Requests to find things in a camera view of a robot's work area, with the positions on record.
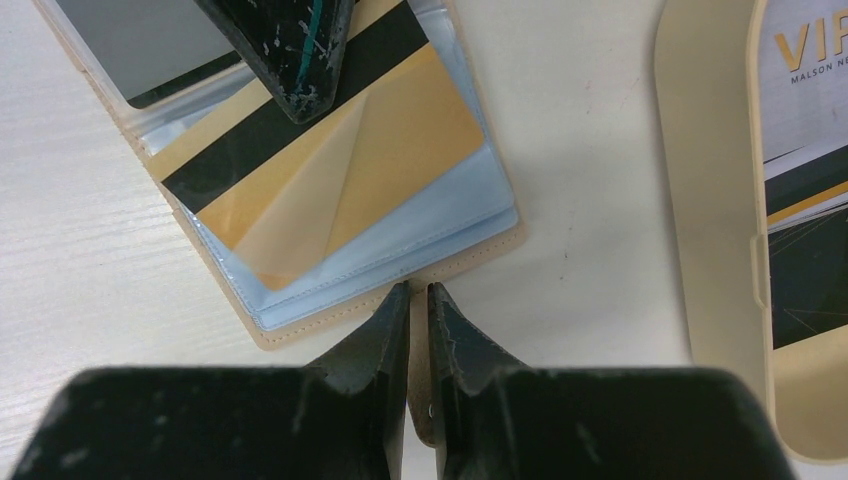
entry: gold lettering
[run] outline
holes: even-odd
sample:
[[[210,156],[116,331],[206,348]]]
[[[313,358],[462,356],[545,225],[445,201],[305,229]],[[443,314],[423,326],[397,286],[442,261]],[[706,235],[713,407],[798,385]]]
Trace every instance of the gold lettering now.
[[[797,55],[792,54],[792,50],[789,48],[789,43],[786,42],[786,35],[780,33],[774,37],[774,39],[777,40],[777,46],[780,48],[780,53],[783,54],[783,59],[786,60],[786,65],[789,67],[790,72],[794,72],[801,68],[801,60],[804,58],[804,47],[807,45],[807,33],[809,32],[809,23],[801,27],[801,35],[798,38]]]
[[[848,17],[848,8],[833,14],[833,53],[842,55],[842,39],[848,36],[848,28],[842,26],[842,19]]]
[[[824,19],[816,20],[816,40],[818,40],[816,49],[819,53],[819,61],[823,62],[827,59],[827,46],[824,43]]]

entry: scratched black plastic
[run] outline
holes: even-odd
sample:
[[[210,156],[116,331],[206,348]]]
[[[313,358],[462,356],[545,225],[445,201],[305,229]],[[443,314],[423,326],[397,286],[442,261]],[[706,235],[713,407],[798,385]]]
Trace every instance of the scratched black plastic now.
[[[354,0],[196,0],[293,122],[333,104]]]

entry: stitching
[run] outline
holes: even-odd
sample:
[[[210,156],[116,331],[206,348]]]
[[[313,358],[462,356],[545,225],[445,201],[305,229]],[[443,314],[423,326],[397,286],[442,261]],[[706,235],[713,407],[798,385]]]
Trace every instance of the stitching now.
[[[518,237],[518,232],[513,233],[510,237],[504,239],[500,243],[486,247],[485,250],[478,250],[478,251],[474,252],[473,254],[471,254],[470,256],[464,257],[460,260],[457,260],[454,263],[451,263],[449,265],[446,265],[446,266],[440,268],[439,270],[437,270],[435,272],[430,273],[429,277],[430,278],[437,277],[437,276],[441,275],[442,273],[444,273],[445,271],[453,269],[453,267],[458,267],[458,266],[462,265],[463,263],[470,262],[471,260],[477,258],[478,256],[485,255],[486,253],[489,253],[492,250],[497,250],[497,249],[503,247],[504,245],[511,243],[517,237]],[[415,293],[421,293],[421,292],[423,292],[423,289],[418,290]],[[290,338],[294,335],[299,335],[299,334],[301,334],[301,333],[303,333],[307,330],[315,328],[315,327],[317,327],[321,324],[327,323],[334,318],[339,318],[339,317],[342,317],[344,315],[347,315],[347,314],[353,312],[354,310],[358,310],[358,309],[360,309],[360,308],[362,308],[366,305],[373,304],[373,303],[376,303],[376,302],[381,302],[381,301],[383,301],[383,298],[385,298],[385,295],[379,295],[379,296],[374,297],[370,300],[366,300],[366,301],[364,301],[360,304],[354,305],[354,306],[352,306],[352,307],[350,307],[346,310],[343,310],[339,313],[336,313],[334,315],[330,315],[329,317],[324,317],[320,320],[316,320],[316,321],[310,323],[309,325],[304,325],[303,327],[301,327],[301,328],[299,328],[299,329],[297,329],[293,332],[286,333],[286,334],[279,336],[279,337],[276,337],[276,338],[273,338],[273,337],[267,335],[265,332],[261,332],[261,331],[259,332],[259,335],[271,344],[278,343],[278,342],[286,340],[286,339],[288,339],[288,338]]]
[[[466,250],[467,248],[472,248],[472,247],[474,247],[474,244],[472,244],[472,245],[470,245],[470,246],[468,246],[468,247],[462,248],[462,249],[460,250],[460,252],[461,252],[461,251],[463,251],[463,250]],[[260,322],[259,322],[259,317],[257,316],[257,317],[253,317],[253,318],[254,318],[254,320],[255,320],[255,322],[254,322],[254,323],[256,323],[256,324],[257,324],[257,326],[258,326],[261,330],[264,330],[264,331],[268,331],[268,330],[275,330],[275,329],[277,329],[277,328],[281,328],[281,327],[282,327],[282,326],[284,326],[284,325],[291,325],[291,324],[293,324],[293,323],[295,323],[295,322],[297,322],[297,321],[299,321],[299,320],[301,320],[301,319],[303,319],[303,318],[306,318],[306,317],[308,317],[308,316],[310,316],[310,315],[313,315],[313,314],[315,314],[315,313],[318,313],[318,312],[320,312],[321,310],[326,310],[327,308],[330,308],[330,307],[332,307],[332,306],[334,306],[334,305],[336,305],[336,304],[339,304],[339,303],[342,303],[342,302],[344,302],[344,301],[347,301],[347,300],[349,300],[349,299],[351,299],[351,298],[353,298],[353,297],[356,297],[357,295],[360,295],[360,294],[362,294],[362,293],[365,293],[365,292],[371,291],[371,290],[373,290],[374,288],[379,287],[380,285],[383,285],[383,284],[385,284],[385,283],[387,283],[387,282],[390,282],[390,281],[392,281],[392,280],[395,280],[395,279],[398,279],[398,278],[400,278],[400,277],[403,277],[404,275],[408,274],[409,272],[417,272],[418,270],[421,270],[422,268],[425,268],[425,267],[427,267],[428,265],[431,265],[431,264],[433,264],[433,263],[436,263],[436,262],[439,262],[439,261],[444,260],[444,259],[446,259],[446,258],[449,258],[449,257],[451,257],[452,255],[455,255],[455,253],[446,253],[446,252],[442,251],[442,252],[439,252],[439,253],[432,254],[432,255],[430,255],[430,256],[428,256],[428,257],[426,257],[426,258],[423,258],[423,259],[421,259],[421,260],[419,260],[419,261],[415,262],[415,264],[414,264],[414,265],[406,266],[406,267],[401,268],[401,269],[399,269],[399,270],[397,270],[397,271],[393,271],[392,273],[390,273],[390,274],[388,274],[388,275],[385,275],[385,276],[383,276],[382,278],[379,278],[379,279],[377,279],[377,280],[374,280],[374,281],[370,282],[370,283],[369,283],[369,284],[367,284],[367,285],[361,286],[361,287],[359,287],[359,288],[355,289],[354,291],[349,292],[349,293],[347,293],[347,294],[345,294],[345,295],[341,296],[340,298],[336,298],[335,300],[331,300],[331,301],[329,301],[329,302],[325,302],[325,303],[324,303],[324,304],[322,304],[322,305],[318,305],[318,306],[316,306],[316,307],[313,307],[313,308],[311,308],[310,310],[307,310],[306,312],[301,313],[301,314],[300,314],[300,316],[298,316],[297,318],[293,318],[293,319],[292,319],[292,318],[290,318],[290,319],[288,319],[288,320],[286,320],[286,321],[283,321],[282,323],[277,323],[277,324],[271,324],[271,325],[264,325],[264,326],[262,326],[262,325],[259,325],[259,323],[260,323]],[[289,301],[289,300],[285,300],[285,302],[286,302],[287,304],[291,304],[291,301]],[[275,305],[272,305],[272,306],[270,306],[270,307],[268,307],[268,308],[263,309],[260,313],[268,313],[268,312],[272,311],[272,309],[277,308],[277,307],[280,307],[280,306],[285,307],[285,305],[280,305],[279,303],[277,303],[277,304],[275,304]]]

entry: wallet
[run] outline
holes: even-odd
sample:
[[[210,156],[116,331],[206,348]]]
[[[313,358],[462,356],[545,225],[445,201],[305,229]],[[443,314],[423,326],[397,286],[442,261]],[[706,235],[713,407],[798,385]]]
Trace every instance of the wallet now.
[[[54,27],[68,43],[72,25]],[[448,8],[361,0],[348,38],[333,107],[304,125],[243,65],[126,114],[96,58],[76,56],[263,349],[524,239]]]

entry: card holder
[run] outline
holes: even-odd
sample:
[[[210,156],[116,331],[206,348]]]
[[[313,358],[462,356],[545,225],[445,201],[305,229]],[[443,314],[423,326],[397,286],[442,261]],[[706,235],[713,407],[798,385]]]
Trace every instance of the card holder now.
[[[187,91],[135,109],[121,98],[107,72],[99,66],[97,58],[87,49],[57,3],[54,0],[35,1],[154,179],[166,180],[185,159],[197,155],[236,123],[263,108],[267,113],[273,106],[270,94],[251,72],[237,65]],[[302,148],[295,155],[294,163],[303,166],[312,161],[313,166],[321,168],[305,173],[302,168],[293,168],[288,173],[281,173],[279,168],[260,170],[259,165],[251,171],[241,172],[238,178],[244,180],[253,174],[254,183],[240,189],[243,195],[264,194],[265,205],[276,201],[281,208],[273,214],[273,209],[259,209],[259,215],[253,214],[254,223],[262,213],[280,218],[279,212],[288,209],[293,219],[289,225],[299,224],[304,229],[312,229],[311,232],[295,232],[296,235],[289,237],[288,247],[280,248],[271,242],[272,247],[285,250],[306,245],[311,250],[270,260],[269,257],[251,257],[251,252],[262,249],[245,248],[254,241],[249,235],[242,232],[237,235],[236,242],[220,238],[226,237],[221,233],[226,231],[222,230],[222,225],[229,227],[244,221],[244,209],[219,212],[216,224],[206,217],[203,208],[197,208],[197,203],[174,188],[174,183],[165,181],[164,185],[159,185],[174,209],[176,220],[252,338],[263,349],[278,348],[300,334],[349,316],[367,315],[397,280],[408,279],[414,291],[423,290],[427,283],[444,281],[508,252],[524,240],[524,226],[506,169],[485,124],[469,64],[445,4],[438,0],[361,0],[356,8],[359,14],[354,11],[349,38],[364,35],[387,13],[394,12],[395,29],[406,25],[401,30],[406,33],[407,46],[412,45],[412,48],[392,57],[394,64],[389,65],[388,73],[383,75],[388,78],[372,79],[367,87],[353,92],[345,97],[345,102],[337,105],[335,112],[343,108],[348,112],[337,116],[337,121],[323,122],[321,128],[324,138],[330,139],[329,143],[301,142]],[[398,18],[407,23],[398,23]],[[420,33],[415,34],[412,27],[418,28]],[[352,51],[354,55],[349,58],[365,58],[361,53],[363,49],[359,56],[356,48]],[[374,59],[365,58],[364,61],[373,62]],[[386,82],[392,75],[406,78],[404,82]],[[418,98],[398,90],[410,86],[421,93]],[[357,162],[352,161],[356,157],[372,160],[375,156],[357,155],[356,148],[351,150],[349,144],[354,136],[351,132],[356,136],[360,134],[363,117],[374,104],[381,103],[376,101],[381,95],[394,96],[383,101],[380,108],[389,113],[394,111],[396,117],[398,104],[406,104],[410,115],[416,114],[416,117],[421,117],[421,112],[426,116],[428,108],[431,112],[429,133],[409,128],[395,142],[416,144],[418,151],[424,152],[419,154],[417,163],[412,162],[411,170],[395,169],[388,174],[385,166],[359,169]],[[386,115],[372,116],[377,125],[379,117]],[[271,135],[279,131],[278,124],[269,125]],[[269,125],[264,125],[266,132]],[[401,127],[385,121],[382,125],[384,130]],[[297,139],[303,140],[304,132],[298,135]],[[251,145],[242,143],[229,147],[234,149],[235,155],[241,155]],[[337,155],[338,152],[348,155],[344,158],[344,155]],[[281,175],[289,175],[288,184],[298,185],[302,190],[301,194],[289,195],[290,198],[300,198],[302,204],[323,213],[304,214],[305,210],[294,208],[297,202],[277,198],[281,192],[284,195],[285,189],[263,188],[263,182],[269,180],[277,185],[286,184],[286,181],[281,182]],[[298,182],[297,175],[310,178]],[[364,187],[359,188],[358,194],[347,192],[348,185],[355,183],[356,178]],[[357,204],[359,199],[374,199],[384,194],[375,192],[369,185],[395,189],[394,194],[389,195],[392,201],[382,202],[382,210],[373,208],[373,202],[365,207],[361,201]],[[222,192],[213,193],[217,195],[213,195],[213,201],[221,198]],[[345,229],[344,234],[334,232],[340,223],[337,220],[342,208],[347,209],[348,225],[354,225],[354,228]],[[311,221],[315,218],[323,221]],[[280,231],[280,222],[260,223]],[[256,237],[263,240],[275,237],[265,233]],[[313,241],[295,241],[298,238],[312,238]],[[292,258],[297,261],[280,268],[280,259],[290,262]]]
[[[418,18],[476,121],[485,125],[446,10]],[[296,322],[516,229],[519,215],[514,202],[509,180],[487,138],[456,167],[281,290],[268,288],[197,216],[187,209],[184,213],[211,253],[210,261],[236,292],[254,338],[267,346],[275,332],[287,332]]]

